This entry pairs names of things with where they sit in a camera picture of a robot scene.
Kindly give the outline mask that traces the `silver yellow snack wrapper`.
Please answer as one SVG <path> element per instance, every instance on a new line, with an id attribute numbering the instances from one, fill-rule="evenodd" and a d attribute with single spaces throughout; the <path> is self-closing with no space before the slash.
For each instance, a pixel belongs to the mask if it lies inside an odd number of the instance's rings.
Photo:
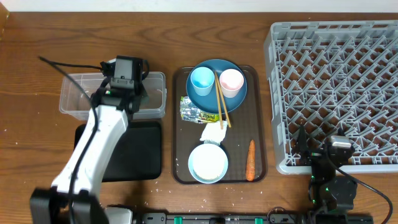
<path id="1" fill-rule="evenodd" d="M 180 115 L 182 120 L 198 124 L 215 123 L 220 120 L 217 114 L 207 113 L 197 108 L 188 96 L 180 98 Z"/>

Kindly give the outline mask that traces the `white napkin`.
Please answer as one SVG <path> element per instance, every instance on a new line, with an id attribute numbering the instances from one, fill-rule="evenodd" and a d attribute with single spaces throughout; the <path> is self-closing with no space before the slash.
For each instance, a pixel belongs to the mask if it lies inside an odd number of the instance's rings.
<path id="1" fill-rule="evenodd" d="M 206 124 L 201 134 L 200 141 L 206 144 L 215 144 L 219 146 L 226 136 L 227 127 L 227 121 L 217 121 L 215 123 Z"/>

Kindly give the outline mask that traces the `light blue rice bowl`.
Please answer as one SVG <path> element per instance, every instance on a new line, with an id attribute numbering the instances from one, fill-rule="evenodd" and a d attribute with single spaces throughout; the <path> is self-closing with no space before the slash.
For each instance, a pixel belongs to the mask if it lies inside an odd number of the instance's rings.
<path id="1" fill-rule="evenodd" d="M 226 174 L 228 166 L 225 151 L 215 144 L 201 144 L 188 157 L 191 176 L 203 184 L 219 182 Z"/>

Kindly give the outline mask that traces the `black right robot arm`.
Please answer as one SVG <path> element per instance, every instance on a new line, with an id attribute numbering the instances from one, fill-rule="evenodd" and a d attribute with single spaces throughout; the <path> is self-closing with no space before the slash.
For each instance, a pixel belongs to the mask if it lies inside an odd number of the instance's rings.
<path id="1" fill-rule="evenodd" d="M 346 212 L 354 207 L 358 185 L 350 178 L 336 174 L 354 153 L 343 130 L 328 137 L 320 147 L 310 147 L 305 128 L 301 126 L 293 152 L 300 155 L 300 164 L 311 167 L 308 198 L 313 202 L 313 210 L 302 222 L 348 223 Z"/>

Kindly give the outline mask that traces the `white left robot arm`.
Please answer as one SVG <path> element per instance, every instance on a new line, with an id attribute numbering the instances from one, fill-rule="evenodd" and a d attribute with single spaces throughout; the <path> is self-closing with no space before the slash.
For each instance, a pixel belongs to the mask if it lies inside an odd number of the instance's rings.
<path id="1" fill-rule="evenodd" d="M 61 208 L 68 208 L 70 223 L 132 223 L 128 208 L 103 208 L 98 200 L 104 173 L 133 114 L 147 96 L 143 80 L 146 60 L 118 55 L 102 62 L 105 79 L 92 95 L 89 117 L 71 158 L 49 189 L 36 188 L 30 197 L 34 223 L 56 223 Z"/>

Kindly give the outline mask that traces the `clear plastic waste bin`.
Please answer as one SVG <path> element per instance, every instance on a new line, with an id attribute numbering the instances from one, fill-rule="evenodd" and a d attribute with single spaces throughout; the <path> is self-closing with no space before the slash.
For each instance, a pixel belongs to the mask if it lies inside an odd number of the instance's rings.
<path id="1" fill-rule="evenodd" d="M 80 84 L 87 95 L 94 93 L 104 80 L 101 73 L 74 73 L 71 77 Z M 165 75 L 162 72 L 150 72 L 142 83 L 148 97 L 141 103 L 140 110 L 132 118 L 157 119 L 164 117 L 167 100 Z M 89 117 L 89 103 L 67 78 L 63 79 L 59 110 L 63 114 L 69 114 L 82 121 L 86 121 Z"/>

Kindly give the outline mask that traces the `grey dishwasher rack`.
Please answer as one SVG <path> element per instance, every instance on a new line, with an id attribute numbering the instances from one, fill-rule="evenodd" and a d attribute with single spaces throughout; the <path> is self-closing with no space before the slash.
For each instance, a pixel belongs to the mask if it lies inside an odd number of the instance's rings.
<path id="1" fill-rule="evenodd" d="M 264 42 L 275 166 L 308 174 L 300 127 L 318 147 L 342 129 L 354 154 L 345 172 L 397 171 L 397 22 L 276 22 Z"/>

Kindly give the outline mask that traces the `black waste tray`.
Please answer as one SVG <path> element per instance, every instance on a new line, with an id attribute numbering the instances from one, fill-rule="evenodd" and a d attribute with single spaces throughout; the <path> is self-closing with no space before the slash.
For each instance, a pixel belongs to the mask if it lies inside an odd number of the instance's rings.
<path id="1" fill-rule="evenodd" d="M 103 182 L 156 179 L 162 172 L 162 127 L 157 120 L 131 122 L 121 133 Z"/>

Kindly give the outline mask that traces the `orange carrot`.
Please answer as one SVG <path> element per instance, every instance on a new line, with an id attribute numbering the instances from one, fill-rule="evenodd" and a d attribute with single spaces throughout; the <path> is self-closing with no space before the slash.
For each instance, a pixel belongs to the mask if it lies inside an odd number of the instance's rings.
<path id="1" fill-rule="evenodd" d="M 246 180 L 253 181 L 255 178 L 255 142 L 251 140 L 249 143 L 248 156 L 246 160 Z"/>

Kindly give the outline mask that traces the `brown serving tray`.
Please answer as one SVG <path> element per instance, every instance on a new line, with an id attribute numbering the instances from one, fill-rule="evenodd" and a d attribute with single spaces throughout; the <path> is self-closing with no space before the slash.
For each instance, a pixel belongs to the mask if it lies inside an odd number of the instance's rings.
<path id="1" fill-rule="evenodd" d="M 255 143 L 255 181 L 259 182 L 267 174 L 266 145 L 262 123 L 262 106 L 258 85 L 258 75 L 249 65 L 241 65 L 248 91 L 243 103 L 229 113 L 232 128 L 226 132 L 221 148 L 228 157 L 228 170 L 219 181 L 221 184 L 246 182 L 246 160 L 249 143 Z M 186 81 L 191 67 L 183 67 L 173 77 L 173 141 L 172 160 L 174 179 L 181 184 L 197 184 L 188 169 L 188 158 L 192 150 L 201 144 L 200 137 L 204 124 L 184 121 L 180 115 L 180 99 L 187 95 Z"/>

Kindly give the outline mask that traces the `light blue cup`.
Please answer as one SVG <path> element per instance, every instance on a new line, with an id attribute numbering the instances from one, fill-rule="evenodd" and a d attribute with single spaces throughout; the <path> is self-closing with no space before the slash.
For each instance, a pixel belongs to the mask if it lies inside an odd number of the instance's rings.
<path id="1" fill-rule="evenodd" d="M 197 95 L 206 96 L 210 93 L 215 82 L 215 74 L 210 68 L 198 67 L 194 69 L 190 76 L 190 81 Z"/>

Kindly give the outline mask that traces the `dark blue plate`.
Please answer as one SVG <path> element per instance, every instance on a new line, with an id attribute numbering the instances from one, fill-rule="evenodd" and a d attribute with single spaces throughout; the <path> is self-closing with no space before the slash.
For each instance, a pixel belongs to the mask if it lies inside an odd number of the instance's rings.
<path id="1" fill-rule="evenodd" d="M 215 86 L 212 87 L 211 91 L 206 96 L 200 96 L 194 90 L 194 86 L 191 82 L 191 75 L 193 71 L 200 67 L 207 67 L 209 69 L 215 70 L 220 77 L 221 73 L 227 69 L 235 69 L 239 71 L 243 75 L 244 83 L 243 87 L 240 89 L 238 94 L 234 98 L 224 97 L 226 103 L 226 109 L 228 112 L 231 112 L 238 108 L 242 102 L 244 101 L 247 93 L 248 83 L 246 81 L 246 77 L 243 74 L 243 71 L 233 62 L 223 59 L 210 59 L 205 60 L 202 63 L 196 65 L 192 71 L 189 73 L 187 82 L 186 82 L 186 92 L 187 96 L 190 98 L 191 102 L 200 110 L 211 113 L 218 114 L 218 104 L 215 95 Z"/>

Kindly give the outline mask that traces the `wooden chopstick right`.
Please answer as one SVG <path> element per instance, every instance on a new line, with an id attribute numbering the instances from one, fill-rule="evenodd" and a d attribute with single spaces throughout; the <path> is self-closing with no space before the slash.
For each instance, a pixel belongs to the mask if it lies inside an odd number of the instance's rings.
<path id="1" fill-rule="evenodd" d="M 231 127 L 231 121 L 229 119 L 229 114 L 228 114 L 228 110 L 227 110 L 226 103 L 225 103 L 225 100 L 224 100 L 223 92 L 221 91 L 221 84 L 220 84 L 219 78 L 218 78 L 218 87 L 219 87 L 221 106 L 223 106 L 224 115 L 226 117 L 228 127 L 230 128 Z"/>

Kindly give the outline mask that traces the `pink cup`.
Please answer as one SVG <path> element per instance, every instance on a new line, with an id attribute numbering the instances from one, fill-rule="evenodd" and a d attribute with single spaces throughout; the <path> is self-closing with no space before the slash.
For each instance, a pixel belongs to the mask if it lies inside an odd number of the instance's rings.
<path id="1" fill-rule="evenodd" d="M 235 69 L 227 69 L 220 75 L 221 91 L 227 98 L 234 98 L 244 84 L 243 74 Z"/>

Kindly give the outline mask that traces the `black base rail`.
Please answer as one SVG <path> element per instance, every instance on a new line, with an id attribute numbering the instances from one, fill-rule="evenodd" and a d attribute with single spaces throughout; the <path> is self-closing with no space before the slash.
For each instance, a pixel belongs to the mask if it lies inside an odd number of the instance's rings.
<path id="1" fill-rule="evenodd" d="M 105 214 L 111 224 L 371 224 L 369 215 L 345 213 L 307 212 L 296 214 L 275 208 L 266 215 L 220 215 L 220 214 L 166 214 L 135 213 L 128 208 L 108 207 Z"/>

